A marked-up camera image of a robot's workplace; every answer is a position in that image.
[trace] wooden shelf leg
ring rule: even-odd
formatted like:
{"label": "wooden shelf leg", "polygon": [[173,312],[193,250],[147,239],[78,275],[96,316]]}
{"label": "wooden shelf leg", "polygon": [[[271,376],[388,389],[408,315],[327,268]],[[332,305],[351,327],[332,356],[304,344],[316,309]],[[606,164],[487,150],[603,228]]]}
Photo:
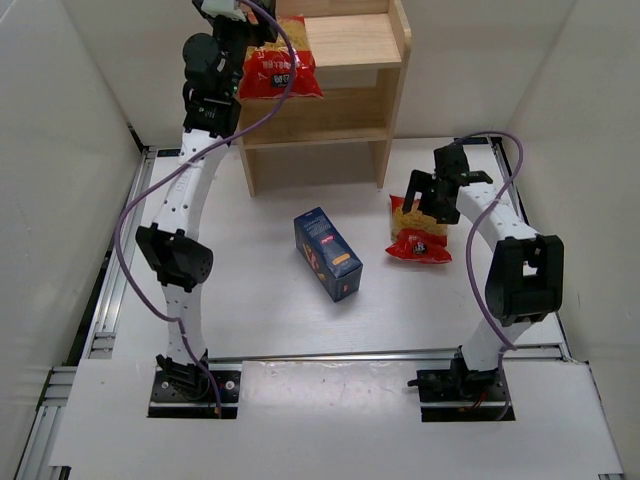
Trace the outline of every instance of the wooden shelf leg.
{"label": "wooden shelf leg", "polygon": [[247,150],[244,148],[242,141],[238,142],[238,148],[240,149],[240,156],[242,157],[242,167],[244,168],[244,175],[247,178],[247,187],[249,188],[249,195],[256,196],[256,159],[258,156],[257,150]]}
{"label": "wooden shelf leg", "polygon": [[369,142],[369,150],[371,151],[371,160],[373,160],[373,169],[376,173],[378,188],[384,187],[384,178],[387,174],[387,165],[389,164],[389,155],[391,154],[391,142],[392,139]]}

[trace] red snack bag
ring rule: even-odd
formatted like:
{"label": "red snack bag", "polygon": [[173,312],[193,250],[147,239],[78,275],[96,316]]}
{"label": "red snack bag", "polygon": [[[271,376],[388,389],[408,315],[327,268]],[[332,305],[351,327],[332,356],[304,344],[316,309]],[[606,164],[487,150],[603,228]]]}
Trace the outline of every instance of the red snack bag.
{"label": "red snack bag", "polygon": [[400,230],[413,228],[430,233],[432,235],[432,243],[443,247],[447,246],[448,225],[439,224],[435,218],[425,215],[418,210],[420,200],[413,202],[409,213],[403,213],[402,205],[404,204],[404,197],[389,196],[391,197],[391,218],[393,220],[391,240],[396,241]]}
{"label": "red snack bag", "polygon": [[405,228],[398,232],[398,240],[386,252],[402,260],[423,264],[449,263],[451,254],[438,244],[439,238],[424,230]]}
{"label": "red snack bag", "polygon": [[[303,16],[278,17],[296,51],[296,78],[290,97],[322,98],[322,90],[314,76],[316,61],[311,54]],[[244,62],[244,77],[238,95],[249,98],[276,99],[282,96],[289,82],[291,57],[282,36],[276,43],[249,48]]]}

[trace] metal frame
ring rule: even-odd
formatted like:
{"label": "metal frame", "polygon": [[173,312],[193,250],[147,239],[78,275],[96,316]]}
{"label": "metal frame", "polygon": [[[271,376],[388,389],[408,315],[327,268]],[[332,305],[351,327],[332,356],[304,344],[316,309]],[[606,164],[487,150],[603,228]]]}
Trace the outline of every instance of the metal frame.
{"label": "metal frame", "polygon": [[[494,156],[504,179],[509,177],[508,159],[503,155],[499,144],[489,139]],[[158,154],[157,147],[151,147],[143,152],[142,161],[134,178],[127,201],[130,202],[150,184],[153,165]],[[518,216],[526,218],[520,198],[515,186],[509,189],[509,196],[516,207]],[[135,250],[135,227],[140,224],[144,211],[141,203],[125,224],[124,254],[130,264]],[[82,358],[110,359],[115,345],[118,329],[118,317],[126,288],[126,279],[118,265],[117,259],[112,257],[105,282],[100,291],[96,310],[91,322],[91,328],[85,342]],[[448,368],[449,361],[455,350],[405,350],[396,352],[369,352],[361,354],[336,355],[300,355],[300,356],[270,356],[270,357],[234,357],[211,359],[210,364],[218,369],[242,369],[243,361],[275,361],[275,362],[377,362],[377,361],[414,361],[417,368]],[[521,347],[515,352],[508,352],[509,361],[539,360],[539,361],[572,361],[565,342],[560,345]],[[55,441],[58,427],[62,421],[65,405],[73,377],[74,367],[55,368],[46,386],[44,398],[38,409],[38,414],[31,430],[29,441],[25,448],[23,459],[16,475],[16,479],[64,479],[69,475],[67,467],[49,467],[49,456]],[[604,475],[601,478],[618,479],[618,475]]]}
{"label": "metal frame", "polygon": [[[142,161],[133,180],[131,191],[127,198],[127,203],[131,202],[131,200],[137,197],[149,186],[156,153],[157,149],[155,148],[151,148],[148,151],[143,152]],[[133,253],[135,251],[135,227],[140,224],[143,211],[144,202],[140,203],[140,205],[136,207],[133,214],[124,225],[123,238],[125,239],[125,244],[123,250],[125,259],[129,265],[133,260]],[[109,261],[105,281],[102,285],[102,289],[100,290],[96,310],[94,312],[93,319],[91,320],[91,328],[84,345],[82,358],[95,358],[92,357],[92,352],[94,351],[94,340],[97,338],[98,334],[106,332],[115,334],[118,328],[118,316],[125,288],[126,279],[122,274],[122,270],[118,265],[117,259],[112,257]]]}
{"label": "metal frame", "polygon": [[[493,141],[493,137],[487,137],[487,145],[492,149],[500,172],[504,180],[509,178],[510,176],[510,167],[508,159],[506,158],[506,154],[504,150],[500,148],[500,144]],[[142,163],[138,172],[136,174],[136,178],[133,182],[131,192],[129,194],[128,201],[131,201],[135,198],[139,193],[144,191],[145,188],[149,186],[151,181],[151,175],[153,172],[153,164],[158,155],[159,150],[158,147],[150,147],[147,152],[143,153]],[[522,209],[520,203],[520,197],[515,185],[512,185],[508,190],[511,201],[516,208],[516,213],[518,216],[525,220],[526,214]],[[124,238],[125,238],[125,258],[129,264],[133,259],[133,253],[135,250],[135,227],[140,224],[142,219],[142,213],[144,211],[144,202],[141,203],[138,208],[136,208],[133,215],[131,215],[129,221],[125,224],[124,229]],[[98,299],[96,311],[91,323],[91,329],[89,336],[87,338],[87,342],[85,343],[84,351],[82,354],[82,358],[111,358],[111,353],[115,344],[115,337],[118,328],[118,317],[120,313],[120,306],[122,303],[122,298],[124,296],[124,291],[126,287],[126,279],[124,275],[122,275],[122,271],[118,266],[118,262],[116,258],[111,258],[109,262],[109,266],[107,268],[107,274],[105,277],[105,282],[103,288],[100,292],[100,297]],[[562,329],[562,324],[560,322],[560,318],[558,317],[558,322]],[[557,345],[557,348],[560,350],[561,357],[563,359],[570,359],[570,352],[566,345],[566,336],[565,342]],[[529,355],[532,352],[531,348],[521,348],[518,352],[525,350],[524,355]],[[522,353],[514,352],[514,354],[510,355],[511,358],[518,358]],[[414,351],[400,351],[400,352],[374,352],[371,354],[366,354],[366,357],[369,361],[383,360],[387,359],[388,355],[409,355],[412,356],[415,354]],[[543,353],[540,357],[533,358],[548,358],[547,353]],[[286,360],[291,357],[282,357],[282,360]],[[353,355],[329,355],[322,357],[295,357],[295,358],[323,358],[323,359],[331,359],[332,361],[337,361],[339,358],[349,358],[353,360]],[[256,358],[232,358],[232,359],[216,359],[216,361],[231,361],[238,362],[243,360],[253,360]]]}
{"label": "metal frame", "polygon": [[61,480],[68,477],[70,469],[50,467],[49,458],[62,424],[75,375],[75,367],[53,369],[31,428],[16,480]]}

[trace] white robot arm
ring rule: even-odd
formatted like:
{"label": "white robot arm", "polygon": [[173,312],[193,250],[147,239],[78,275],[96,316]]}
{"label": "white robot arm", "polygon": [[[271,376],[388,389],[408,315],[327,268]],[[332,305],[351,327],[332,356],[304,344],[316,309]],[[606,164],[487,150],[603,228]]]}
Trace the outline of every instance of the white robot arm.
{"label": "white robot arm", "polygon": [[[403,210],[411,210],[420,192],[419,210],[438,223],[456,224],[462,214],[475,224],[496,202],[493,181],[485,172],[469,171],[459,143],[436,150],[435,162],[434,174],[412,172]],[[480,322],[458,349],[445,385],[434,386],[449,390],[453,400],[477,395],[497,383],[505,346],[562,304],[564,246],[557,236],[540,235],[504,201],[498,201],[477,228],[493,251],[484,295],[493,319]]]}
{"label": "white robot arm", "polygon": [[[169,191],[150,227],[141,226],[136,241],[162,285],[169,323],[166,357],[157,357],[169,384],[187,398],[201,398],[210,388],[207,348],[202,337],[200,300],[202,284],[213,268],[213,252],[198,243],[199,225],[216,170],[226,153],[213,148],[236,131],[241,105],[235,99],[247,49],[275,42],[275,0],[253,1],[262,11],[257,24],[249,22],[237,0],[192,0],[213,34],[198,33],[185,43],[187,112],[178,167],[185,168]],[[197,152],[211,150],[190,160]]]}

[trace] blue box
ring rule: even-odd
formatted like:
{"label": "blue box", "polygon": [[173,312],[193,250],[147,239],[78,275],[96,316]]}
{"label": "blue box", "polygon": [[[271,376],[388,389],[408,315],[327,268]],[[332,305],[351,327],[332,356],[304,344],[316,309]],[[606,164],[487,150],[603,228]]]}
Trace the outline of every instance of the blue box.
{"label": "blue box", "polygon": [[334,302],[360,288],[362,262],[320,207],[293,221],[296,247]]}

